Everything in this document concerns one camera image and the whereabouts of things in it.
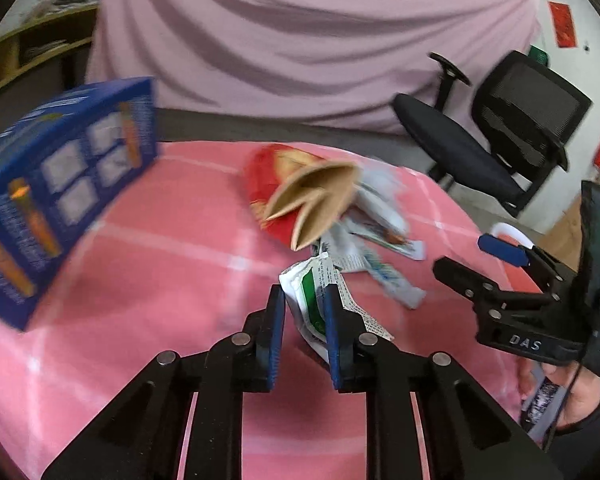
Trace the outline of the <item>person right hand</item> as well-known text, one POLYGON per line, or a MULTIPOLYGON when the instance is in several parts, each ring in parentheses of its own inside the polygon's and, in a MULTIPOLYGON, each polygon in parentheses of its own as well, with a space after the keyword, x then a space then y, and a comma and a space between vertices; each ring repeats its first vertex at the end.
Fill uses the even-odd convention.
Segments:
MULTIPOLYGON (((535 378, 533 370, 536 362, 519 358, 517 362, 518 391, 521 400, 525 401, 534 393, 535 378)), ((566 396, 565 405, 556 422, 556 429, 568 428, 583 419, 586 419, 600 405, 600 377, 590 370, 580 367, 577 362, 567 366, 555 366, 541 363, 543 373, 555 385, 568 388, 570 393, 566 396)))

